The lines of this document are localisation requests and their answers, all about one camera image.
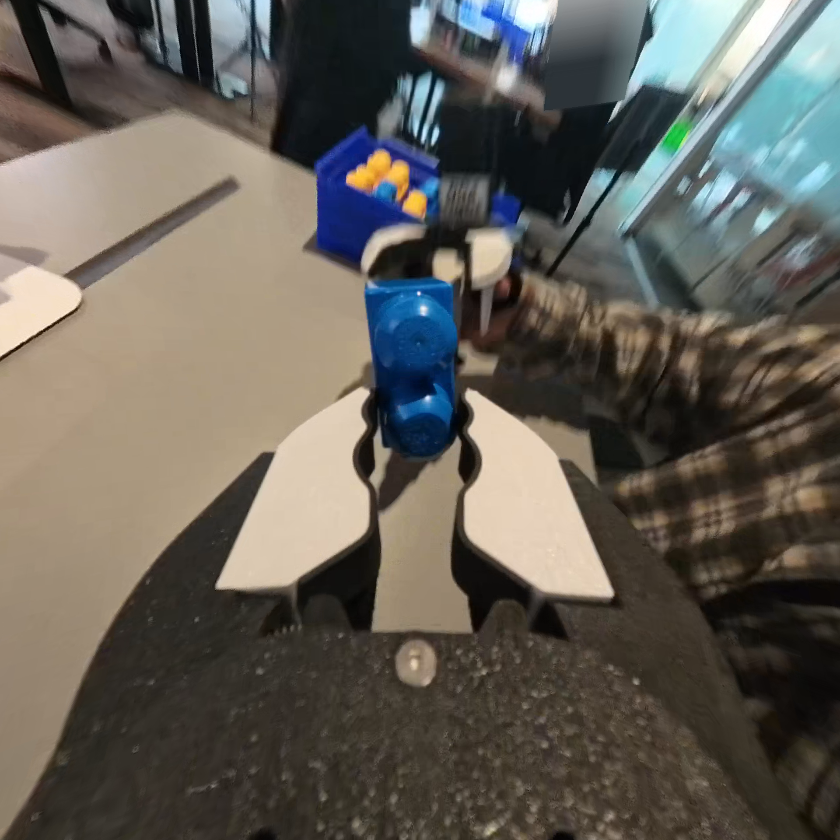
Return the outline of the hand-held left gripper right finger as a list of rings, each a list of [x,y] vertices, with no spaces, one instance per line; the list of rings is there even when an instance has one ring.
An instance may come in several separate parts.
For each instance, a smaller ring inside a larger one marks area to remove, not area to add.
[[[528,425],[474,389],[460,404],[451,571],[474,628],[513,601],[547,629],[557,604],[613,604],[615,591],[560,458]]]

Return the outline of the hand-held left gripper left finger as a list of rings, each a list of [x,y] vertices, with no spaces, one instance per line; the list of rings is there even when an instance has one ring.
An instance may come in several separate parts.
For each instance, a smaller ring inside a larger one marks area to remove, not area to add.
[[[373,441],[375,396],[359,387],[276,448],[215,588],[275,597],[303,616],[329,596],[370,629],[382,544]]]

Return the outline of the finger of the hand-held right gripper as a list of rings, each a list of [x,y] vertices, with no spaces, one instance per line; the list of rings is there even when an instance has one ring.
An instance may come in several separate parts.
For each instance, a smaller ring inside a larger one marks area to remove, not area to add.
[[[368,239],[361,257],[361,273],[373,275],[379,258],[389,249],[415,242],[425,237],[425,224],[394,224],[377,229]]]
[[[479,330],[488,330],[495,289],[511,267],[514,242],[506,229],[473,229],[467,233],[467,293],[478,301]]]

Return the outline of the blue plastic bin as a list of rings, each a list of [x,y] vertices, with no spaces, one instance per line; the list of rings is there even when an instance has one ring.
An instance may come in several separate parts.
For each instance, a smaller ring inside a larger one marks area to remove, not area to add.
[[[401,203],[384,202],[347,184],[347,174],[366,164],[378,150],[408,164],[413,190],[439,178],[436,158],[399,140],[377,139],[365,127],[353,131],[317,160],[317,245],[321,251],[354,264],[361,262],[364,247],[376,230],[418,223],[403,211]]]

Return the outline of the pile of yellow and blue blocks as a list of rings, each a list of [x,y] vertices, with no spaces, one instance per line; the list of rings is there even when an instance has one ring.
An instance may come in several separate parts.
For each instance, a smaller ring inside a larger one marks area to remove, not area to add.
[[[346,186],[400,209],[417,220],[438,215],[439,179],[384,148],[375,150],[366,162],[345,175]]]

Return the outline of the blue two-stud block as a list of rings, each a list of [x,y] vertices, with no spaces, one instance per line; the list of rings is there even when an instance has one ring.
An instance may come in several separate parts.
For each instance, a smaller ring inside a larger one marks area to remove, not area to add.
[[[432,277],[368,280],[364,305],[382,443],[405,459],[435,459],[457,426],[454,289]]]

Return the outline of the person's right forearm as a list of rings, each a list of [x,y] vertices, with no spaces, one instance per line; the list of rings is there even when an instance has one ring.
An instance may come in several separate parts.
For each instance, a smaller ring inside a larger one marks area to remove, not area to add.
[[[561,374],[675,454],[811,427],[838,447],[837,325],[648,310],[527,279],[506,340],[522,372]]]

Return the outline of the person's plaid shirt torso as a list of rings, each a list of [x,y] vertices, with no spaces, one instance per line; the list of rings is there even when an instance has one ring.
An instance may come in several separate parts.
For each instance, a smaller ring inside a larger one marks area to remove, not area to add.
[[[770,430],[610,494],[700,604],[805,828],[838,838],[838,433]]]

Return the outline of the white stand with base plate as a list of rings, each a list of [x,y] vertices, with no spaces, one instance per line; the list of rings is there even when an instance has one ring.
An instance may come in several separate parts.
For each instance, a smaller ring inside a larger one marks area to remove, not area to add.
[[[73,280],[23,265],[2,277],[1,299],[3,360],[75,313],[83,295]]]

